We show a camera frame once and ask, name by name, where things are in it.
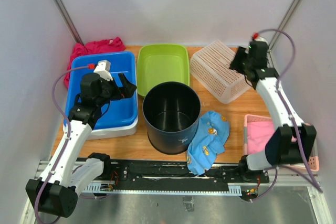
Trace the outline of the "white plastic tub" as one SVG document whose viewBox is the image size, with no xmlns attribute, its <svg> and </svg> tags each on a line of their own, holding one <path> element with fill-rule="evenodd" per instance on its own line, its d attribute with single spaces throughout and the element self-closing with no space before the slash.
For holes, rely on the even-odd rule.
<svg viewBox="0 0 336 224">
<path fill-rule="evenodd" d="M 138 118 L 127 126 L 93 130 L 87 140 L 98 140 L 133 135 L 137 131 Z"/>
</svg>

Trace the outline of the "white perforated basket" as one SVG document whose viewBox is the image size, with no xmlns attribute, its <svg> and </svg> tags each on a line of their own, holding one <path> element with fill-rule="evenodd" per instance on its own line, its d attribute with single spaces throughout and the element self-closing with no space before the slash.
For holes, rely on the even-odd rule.
<svg viewBox="0 0 336 224">
<path fill-rule="evenodd" d="M 231 103 L 250 88 L 242 74 L 230 70 L 234 56 L 233 50 L 216 40 L 190 59 L 190 73 L 223 104 Z"/>
</svg>

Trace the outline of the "blue plastic tub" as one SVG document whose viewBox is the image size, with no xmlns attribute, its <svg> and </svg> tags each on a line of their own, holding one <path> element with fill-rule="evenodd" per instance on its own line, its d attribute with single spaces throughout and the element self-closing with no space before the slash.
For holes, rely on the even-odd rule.
<svg viewBox="0 0 336 224">
<path fill-rule="evenodd" d="M 80 56 L 73 60 L 72 67 L 82 67 L 90 63 L 97 64 L 99 61 L 107 60 L 111 63 L 110 73 L 117 86 L 122 86 L 119 73 L 124 73 L 125 77 L 132 83 L 136 84 L 135 56 L 129 51 L 112 52 L 106 54 Z M 81 69 L 73 71 L 70 74 L 67 103 L 65 113 L 69 114 L 70 109 L 75 102 L 75 96 L 80 92 L 80 81 L 86 73 L 92 73 L 93 70 Z M 134 94 L 129 99 L 111 101 L 102 107 L 105 113 L 96 123 L 94 129 L 108 129 L 113 127 L 128 126 L 138 116 L 137 95 Z"/>
</svg>

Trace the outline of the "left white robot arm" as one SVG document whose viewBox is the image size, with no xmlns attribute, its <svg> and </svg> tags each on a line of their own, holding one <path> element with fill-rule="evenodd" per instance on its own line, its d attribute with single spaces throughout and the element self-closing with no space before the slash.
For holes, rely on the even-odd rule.
<svg viewBox="0 0 336 224">
<path fill-rule="evenodd" d="M 65 117 L 66 131 L 54 156 L 41 175 L 26 184 L 26 192 L 38 221 L 40 212 L 58 218 L 69 217 L 80 194 L 95 178 L 105 180 L 112 175 L 110 156 L 107 154 L 92 153 L 77 170 L 73 170 L 73 167 L 84 142 L 102 117 L 102 107 L 111 101 L 133 97 L 136 85 L 124 73 L 119 73 L 118 77 L 120 86 L 112 77 L 102 74 L 83 75 L 80 93 Z"/>
</svg>

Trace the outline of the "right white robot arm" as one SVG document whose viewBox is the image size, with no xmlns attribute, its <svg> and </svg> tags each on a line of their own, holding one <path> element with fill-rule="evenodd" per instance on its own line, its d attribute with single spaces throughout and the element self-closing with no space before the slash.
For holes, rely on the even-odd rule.
<svg viewBox="0 0 336 224">
<path fill-rule="evenodd" d="M 309 169 L 317 135 L 315 127 L 303 121 L 282 92 L 277 70 L 267 66 L 267 54 L 267 42 L 252 39 L 248 48 L 237 49 L 230 64 L 230 69 L 241 73 L 262 97 L 275 128 L 263 150 L 241 158 L 238 177 L 244 182 L 255 178 L 257 171 L 278 165 L 304 164 Z"/>
</svg>

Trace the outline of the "green plastic basin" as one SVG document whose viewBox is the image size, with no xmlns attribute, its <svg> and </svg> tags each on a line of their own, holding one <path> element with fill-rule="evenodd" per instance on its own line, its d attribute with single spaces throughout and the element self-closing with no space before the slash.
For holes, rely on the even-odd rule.
<svg viewBox="0 0 336 224">
<path fill-rule="evenodd" d="M 179 44 L 150 44 L 138 53 L 137 91 L 144 97 L 156 85 L 174 81 L 190 84 L 190 64 L 186 47 Z"/>
</svg>

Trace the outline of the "large black cylindrical container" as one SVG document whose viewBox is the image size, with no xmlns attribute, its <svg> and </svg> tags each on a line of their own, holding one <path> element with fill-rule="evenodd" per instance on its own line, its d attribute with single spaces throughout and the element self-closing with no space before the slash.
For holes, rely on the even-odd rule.
<svg viewBox="0 0 336 224">
<path fill-rule="evenodd" d="M 185 152 L 194 138 L 201 113 L 197 93 L 180 82 L 153 87 L 143 100 L 143 115 L 149 142 L 159 152 Z"/>
</svg>

